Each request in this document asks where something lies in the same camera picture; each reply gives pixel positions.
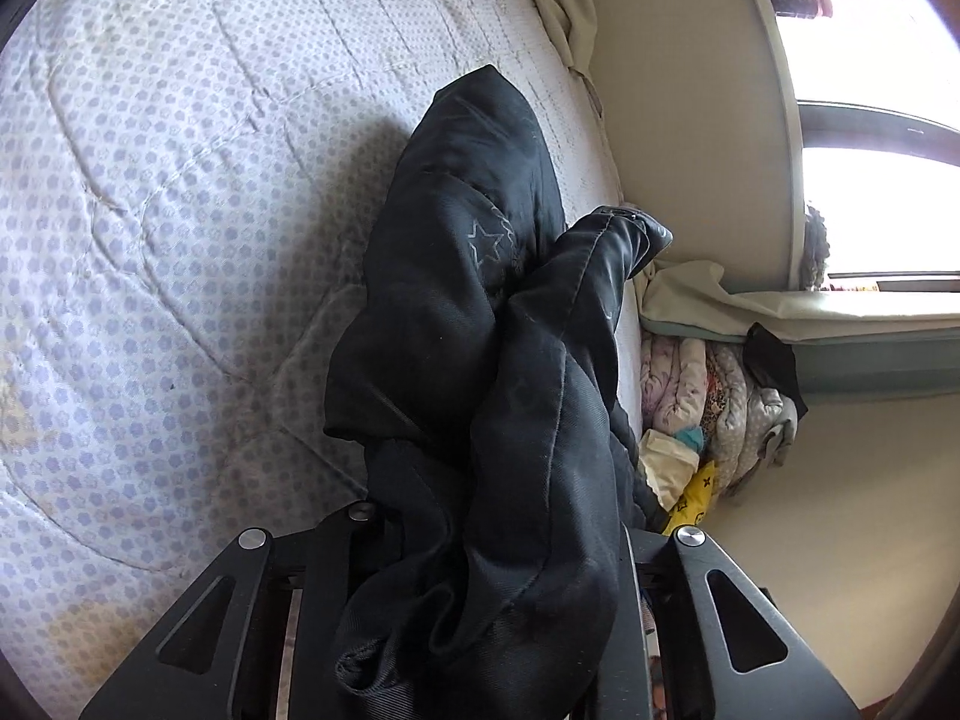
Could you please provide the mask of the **beige crumpled sheet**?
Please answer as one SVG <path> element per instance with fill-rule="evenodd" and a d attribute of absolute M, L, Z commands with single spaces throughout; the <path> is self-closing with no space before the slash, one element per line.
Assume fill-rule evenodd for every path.
<path fill-rule="evenodd" d="M 626 199 L 674 231 L 638 284 L 647 327 L 799 343 L 942 333 L 953 294 L 805 291 L 800 152 L 866 109 L 800 103 L 770 0 L 534 0 L 586 85 Z"/>

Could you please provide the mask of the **grey dotted folded quilt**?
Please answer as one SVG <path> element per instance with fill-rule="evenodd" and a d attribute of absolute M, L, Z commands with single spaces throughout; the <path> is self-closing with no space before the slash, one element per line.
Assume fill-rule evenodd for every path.
<path fill-rule="evenodd" d="M 706 371 L 704 461 L 715 467 L 713 497 L 721 499 L 742 493 L 761 470 L 786 463 L 799 415 L 792 398 L 755 382 L 738 346 L 708 341 Z"/>

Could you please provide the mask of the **cream folded blanket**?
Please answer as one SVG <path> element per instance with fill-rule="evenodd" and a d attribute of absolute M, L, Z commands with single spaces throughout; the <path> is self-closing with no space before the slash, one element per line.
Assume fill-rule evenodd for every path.
<path fill-rule="evenodd" d="M 659 504 L 670 511 L 700 468 L 700 456 L 675 437 L 647 429 L 640 440 L 640 462 Z"/>

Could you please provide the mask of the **yellow patterned pillow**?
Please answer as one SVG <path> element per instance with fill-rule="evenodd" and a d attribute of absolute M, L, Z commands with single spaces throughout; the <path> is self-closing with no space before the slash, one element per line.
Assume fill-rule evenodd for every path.
<path fill-rule="evenodd" d="M 662 534 L 670 536 L 680 527 L 699 527 L 715 497 L 716 463 L 707 461 L 686 483 L 669 511 Z"/>

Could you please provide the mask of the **lilac floral folded quilt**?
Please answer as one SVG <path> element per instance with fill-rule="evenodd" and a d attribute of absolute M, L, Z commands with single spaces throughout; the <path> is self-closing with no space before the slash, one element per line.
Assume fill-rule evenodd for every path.
<path fill-rule="evenodd" d="M 651 333 L 641 343 L 644 429 L 675 436 L 701 424 L 708 394 L 706 344 Z"/>

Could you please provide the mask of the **white quilted mattress cover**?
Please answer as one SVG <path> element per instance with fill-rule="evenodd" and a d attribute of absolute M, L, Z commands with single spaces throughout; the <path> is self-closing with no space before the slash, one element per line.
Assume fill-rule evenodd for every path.
<path fill-rule="evenodd" d="M 223 546 L 364 483 L 324 431 L 395 161 L 494 65 L 620 197 L 532 0 L 37 0 L 2 54 L 2 650 L 73 718 Z"/>

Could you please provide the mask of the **black padded police jacket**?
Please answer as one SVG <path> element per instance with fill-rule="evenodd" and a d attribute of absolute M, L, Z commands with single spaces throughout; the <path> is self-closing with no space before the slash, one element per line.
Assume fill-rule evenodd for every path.
<path fill-rule="evenodd" d="M 656 504 L 619 402 L 625 286 L 672 241 L 568 221 L 534 110 L 498 70 L 434 96 L 371 232 L 325 429 L 361 445 L 384 532 L 335 636 L 350 718 L 562 718 L 619 607 L 620 533 Z"/>

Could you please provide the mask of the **black cloth on pile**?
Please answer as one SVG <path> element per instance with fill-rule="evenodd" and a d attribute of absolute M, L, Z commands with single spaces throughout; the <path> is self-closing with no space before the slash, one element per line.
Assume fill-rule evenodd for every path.
<path fill-rule="evenodd" d="M 789 344 L 755 322 L 743 340 L 743 366 L 761 387 L 776 388 L 794 403 L 799 419 L 809 413 L 797 377 L 796 355 Z"/>

